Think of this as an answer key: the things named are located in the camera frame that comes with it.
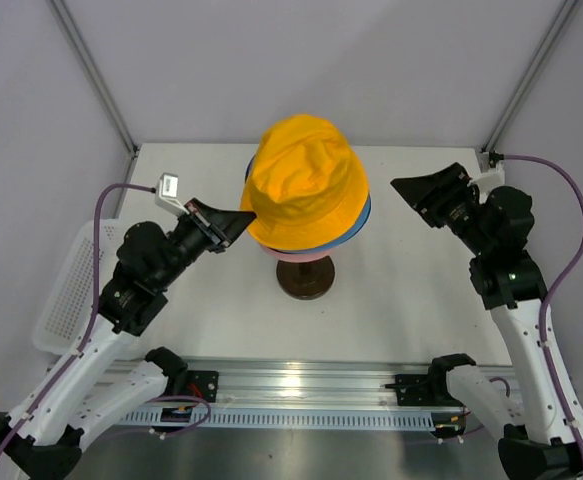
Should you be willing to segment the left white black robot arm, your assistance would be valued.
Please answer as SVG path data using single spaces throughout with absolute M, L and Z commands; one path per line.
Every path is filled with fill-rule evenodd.
M 0 414 L 0 454 L 31 479 L 63 479 L 98 437 L 141 405 L 190 401 L 188 366 L 165 347 L 149 351 L 125 379 L 90 391 L 160 314 L 185 269 L 205 252 L 224 252 L 255 218 L 192 199 L 170 232 L 150 221 L 130 227 L 112 278 L 95 290 L 87 326 L 29 398 Z

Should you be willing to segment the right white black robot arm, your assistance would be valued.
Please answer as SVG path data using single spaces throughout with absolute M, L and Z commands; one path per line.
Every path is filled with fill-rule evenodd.
M 433 359 L 422 387 L 435 404 L 475 415 L 508 478 L 583 479 L 583 408 L 550 325 L 552 291 L 526 249 L 531 197 L 507 185 L 484 190 L 458 163 L 391 185 L 430 227 L 449 228 L 473 253 L 470 280 L 504 340 L 522 401 L 462 353 Z

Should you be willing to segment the pink bucket hat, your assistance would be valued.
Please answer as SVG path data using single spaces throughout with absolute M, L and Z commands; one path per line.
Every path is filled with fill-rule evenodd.
M 267 255 L 273 257 L 274 259 L 287 263 L 307 263 L 317 261 L 322 258 L 328 257 L 334 251 L 334 248 L 331 248 L 319 252 L 305 252 L 305 251 L 282 252 L 268 248 L 264 245 L 260 245 L 260 248 Z

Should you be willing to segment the yellow hat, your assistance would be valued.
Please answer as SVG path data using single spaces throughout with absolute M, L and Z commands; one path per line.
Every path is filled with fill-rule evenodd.
M 369 197 L 364 166 L 344 134 L 327 119 L 298 114 L 261 137 L 240 208 L 256 214 L 248 232 L 258 243 L 306 250 L 352 229 Z

